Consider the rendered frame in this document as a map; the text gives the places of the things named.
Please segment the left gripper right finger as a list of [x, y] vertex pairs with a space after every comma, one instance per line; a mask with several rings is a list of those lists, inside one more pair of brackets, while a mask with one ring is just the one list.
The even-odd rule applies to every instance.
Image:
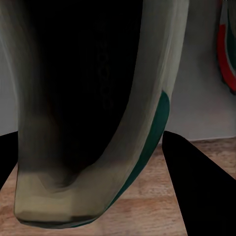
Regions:
[[178, 134], [162, 150], [188, 236], [236, 236], [236, 180]]

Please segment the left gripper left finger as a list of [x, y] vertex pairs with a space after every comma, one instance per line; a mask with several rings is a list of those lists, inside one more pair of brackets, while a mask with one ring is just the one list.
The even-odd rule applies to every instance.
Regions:
[[0, 190], [18, 162], [18, 131], [0, 136]]

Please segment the gym shoe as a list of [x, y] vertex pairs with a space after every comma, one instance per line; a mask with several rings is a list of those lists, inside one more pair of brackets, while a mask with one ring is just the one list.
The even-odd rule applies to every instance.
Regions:
[[236, 96], [236, 0], [222, 0], [217, 36], [217, 60], [222, 82]]
[[14, 215], [98, 219], [134, 182], [169, 116], [189, 0], [0, 0], [18, 107]]

